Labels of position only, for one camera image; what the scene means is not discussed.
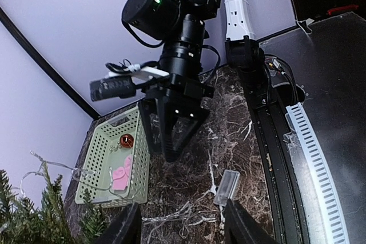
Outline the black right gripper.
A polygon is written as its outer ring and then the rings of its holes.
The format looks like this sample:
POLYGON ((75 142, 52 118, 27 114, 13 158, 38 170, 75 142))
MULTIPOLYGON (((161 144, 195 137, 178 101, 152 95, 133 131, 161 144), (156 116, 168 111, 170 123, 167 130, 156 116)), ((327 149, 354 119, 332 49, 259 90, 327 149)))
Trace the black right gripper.
POLYGON ((145 98, 138 102, 138 108, 149 152, 163 154, 166 161, 174 162, 207 119, 209 110, 201 102, 213 97, 214 88, 168 74, 145 82, 142 92, 145 98))

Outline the clear battery box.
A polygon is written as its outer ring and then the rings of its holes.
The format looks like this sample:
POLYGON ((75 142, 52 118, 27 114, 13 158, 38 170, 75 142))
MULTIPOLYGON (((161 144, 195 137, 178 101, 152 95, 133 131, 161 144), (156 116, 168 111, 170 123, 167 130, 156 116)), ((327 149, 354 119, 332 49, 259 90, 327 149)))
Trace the clear battery box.
POLYGON ((238 171, 224 170, 213 203, 215 205, 225 207, 227 201, 229 199, 233 199, 239 179, 240 173, 238 171))

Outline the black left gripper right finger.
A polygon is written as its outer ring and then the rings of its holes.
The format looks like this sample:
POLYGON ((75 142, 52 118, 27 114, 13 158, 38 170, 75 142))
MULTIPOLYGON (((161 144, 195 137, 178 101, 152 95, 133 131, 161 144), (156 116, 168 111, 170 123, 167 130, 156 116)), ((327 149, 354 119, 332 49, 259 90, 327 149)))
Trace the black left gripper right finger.
POLYGON ((266 244, 277 243, 238 201, 227 200, 225 207, 224 243, 266 244))

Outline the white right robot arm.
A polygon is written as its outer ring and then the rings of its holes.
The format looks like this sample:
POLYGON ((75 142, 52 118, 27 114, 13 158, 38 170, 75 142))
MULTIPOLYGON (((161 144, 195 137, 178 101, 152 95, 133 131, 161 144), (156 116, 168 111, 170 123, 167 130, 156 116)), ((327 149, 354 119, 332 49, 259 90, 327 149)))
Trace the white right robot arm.
POLYGON ((257 90, 269 84, 264 69, 264 52, 250 32, 246 0, 127 0, 121 22, 129 33, 141 31, 162 48, 158 61, 129 65, 122 72, 145 79, 145 98, 139 107, 146 133, 151 132, 150 115, 158 116, 160 140, 149 140, 152 153, 176 161, 186 144, 209 115, 201 107, 212 97, 207 81, 199 80, 201 53, 211 46, 205 21, 216 17, 225 4, 226 58, 238 69, 244 85, 257 90))

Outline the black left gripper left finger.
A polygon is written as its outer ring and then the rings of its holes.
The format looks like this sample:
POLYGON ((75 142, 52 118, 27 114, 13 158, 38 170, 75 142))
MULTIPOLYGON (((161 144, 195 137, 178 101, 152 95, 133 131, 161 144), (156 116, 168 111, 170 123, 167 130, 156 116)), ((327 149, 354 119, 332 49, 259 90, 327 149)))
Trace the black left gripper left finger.
POLYGON ((111 221, 107 229, 94 241, 97 244, 141 243, 142 216, 140 205, 130 203, 111 221))

